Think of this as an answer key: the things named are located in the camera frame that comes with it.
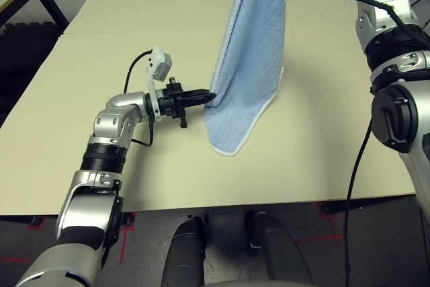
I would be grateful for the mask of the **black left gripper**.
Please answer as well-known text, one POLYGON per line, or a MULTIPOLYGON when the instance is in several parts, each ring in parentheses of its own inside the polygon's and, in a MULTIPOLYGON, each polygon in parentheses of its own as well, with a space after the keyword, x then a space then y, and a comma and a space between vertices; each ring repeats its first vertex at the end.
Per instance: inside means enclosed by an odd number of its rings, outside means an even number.
POLYGON ((158 99, 160 114, 172 119, 179 119, 181 128, 187 128, 185 107, 200 106, 211 102, 216 94, 208 89, 184 91, 181 83, 174 77, 169 78, 168 84, 161 90, 158 99))

